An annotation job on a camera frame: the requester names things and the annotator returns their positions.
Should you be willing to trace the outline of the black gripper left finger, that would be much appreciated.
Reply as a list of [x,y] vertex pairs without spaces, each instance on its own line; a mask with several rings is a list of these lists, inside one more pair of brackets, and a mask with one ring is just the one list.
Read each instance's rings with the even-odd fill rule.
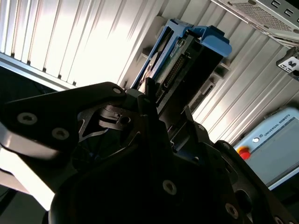
[[[0,168],[35,198],[180,198],[181,183],[157,86],[111,82],[7,102],[0,108]],[[77,171],[78,145],[116,130],[119,143]]]

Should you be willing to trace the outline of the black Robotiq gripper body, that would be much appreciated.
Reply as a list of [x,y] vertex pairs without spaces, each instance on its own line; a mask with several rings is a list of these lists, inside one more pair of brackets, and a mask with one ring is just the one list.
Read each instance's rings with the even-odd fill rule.
[[128,147],[69,178],[51,224],[234,224],[236,197],[218,150],[193,159],[158,147]]

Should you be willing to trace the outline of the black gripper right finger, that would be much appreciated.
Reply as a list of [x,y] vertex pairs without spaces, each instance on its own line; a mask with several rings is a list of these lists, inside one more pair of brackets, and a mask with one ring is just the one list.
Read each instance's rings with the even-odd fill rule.
[[185,220],[190,224],[295,224],[295,218],[227,142],[212,143],[185,109]]

